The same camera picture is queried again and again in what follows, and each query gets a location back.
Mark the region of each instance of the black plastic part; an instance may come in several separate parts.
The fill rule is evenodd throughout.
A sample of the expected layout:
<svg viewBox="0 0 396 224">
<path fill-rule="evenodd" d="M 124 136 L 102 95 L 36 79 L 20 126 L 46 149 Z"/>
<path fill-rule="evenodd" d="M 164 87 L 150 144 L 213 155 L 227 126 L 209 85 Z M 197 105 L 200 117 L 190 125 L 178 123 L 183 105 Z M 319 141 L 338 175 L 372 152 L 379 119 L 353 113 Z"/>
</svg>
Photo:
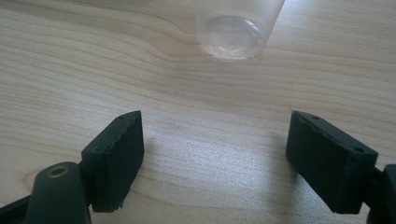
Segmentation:
<svg viewBox="0 0 396 224">
<path fill-rule="evenodd" d="M 392 223 L 396 223 L 396 164 L 387 165 L 382 179 L 382 191 Z"/>
<path fill-rule="evenodd" d="M 293 111 L 286 155 L 334 213 L 358 214 L 377 152 L 317 116 Z"/>
<path fill-rule="evenodd" d="M 91 180 L 94 212 L 113 212 L 123 203 L 143 161 L 144 144 L 140 111 L 114 119 L 82 151 L 80 167 Z"/>
<path fill-rule="evenodd" d="M 36 176 L 24 223 L 91 223 L 77 164 L 58 163 Z"/>
<path fill-rule="evenodd" d="M 20 224 L 25 220 L 30 196 L 0 208 L 0 223 Z"/>
</svg>

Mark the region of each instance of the cup bottom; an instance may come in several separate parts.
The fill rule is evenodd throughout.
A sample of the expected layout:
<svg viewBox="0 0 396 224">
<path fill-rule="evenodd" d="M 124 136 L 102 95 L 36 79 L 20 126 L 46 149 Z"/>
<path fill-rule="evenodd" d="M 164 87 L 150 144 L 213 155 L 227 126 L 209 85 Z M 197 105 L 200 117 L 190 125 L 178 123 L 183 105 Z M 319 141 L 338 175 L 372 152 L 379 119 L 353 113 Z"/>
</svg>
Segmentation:
<svg viewBox="0 0 396 224">
<path fill-rule="evenodd" d="M 210 20 L 198 39 L 202 48 L 215 58 L 239 61 L 261 53 L 268 32 L 257 23 L 243 17 L 219 16 Z"/>
</svg>

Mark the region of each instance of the screw hole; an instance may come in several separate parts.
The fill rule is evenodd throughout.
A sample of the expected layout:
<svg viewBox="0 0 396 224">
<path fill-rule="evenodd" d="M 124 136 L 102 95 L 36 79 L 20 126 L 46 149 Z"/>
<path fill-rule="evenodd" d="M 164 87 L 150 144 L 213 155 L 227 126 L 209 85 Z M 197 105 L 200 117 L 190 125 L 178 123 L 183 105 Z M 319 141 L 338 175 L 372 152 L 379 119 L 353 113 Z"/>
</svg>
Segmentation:
<svg viewBox="0 0 396 224">
<path fill-rule="evenodd" d="M 50 170 L 47 173 L 47 176 L 49 178 L 57 178 L 59 176 L 65 175 L 67 172 L 69 172 L 69 168 L 67 166 L 58 166 Z"/>
<path fill-rule="evenodd" d="M 357 152 L 364 152 L 364 149 L 361 147 L 354 147 L 353 150 L 355 150 Z"/>
</svg>

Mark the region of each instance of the transparent cup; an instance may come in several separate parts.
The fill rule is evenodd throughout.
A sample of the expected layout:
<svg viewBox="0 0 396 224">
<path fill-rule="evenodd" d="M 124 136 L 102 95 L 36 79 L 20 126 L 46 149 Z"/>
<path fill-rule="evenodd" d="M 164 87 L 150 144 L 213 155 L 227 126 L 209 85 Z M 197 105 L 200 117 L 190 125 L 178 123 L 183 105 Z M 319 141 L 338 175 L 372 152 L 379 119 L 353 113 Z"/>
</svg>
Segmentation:
<svg viewBox="0 0 396 224">
<path fill-rule="evenodd" d="M 196 0 L 198 41 L 223 61 L 263 52 L 285 0 Z"/>
</svg>

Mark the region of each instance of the wooden table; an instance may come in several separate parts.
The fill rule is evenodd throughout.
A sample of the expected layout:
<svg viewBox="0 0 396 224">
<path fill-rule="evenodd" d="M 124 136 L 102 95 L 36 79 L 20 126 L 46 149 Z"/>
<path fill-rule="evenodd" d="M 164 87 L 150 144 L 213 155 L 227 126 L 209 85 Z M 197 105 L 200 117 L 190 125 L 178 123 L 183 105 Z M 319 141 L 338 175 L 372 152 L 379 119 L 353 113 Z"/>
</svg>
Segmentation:
<svg viewBox="0 0 396 224">
<path fill-rule="evenodd" d="M 192 0 L 0 2 L 0 206 L 141 110 L 146 154 L 100 223 L 365 223 L 332 214 L 285 157 L 290 112 L 396 162 L 396 2 L 287 0 L 265 52 L 206 55 Z"/>
</svg>

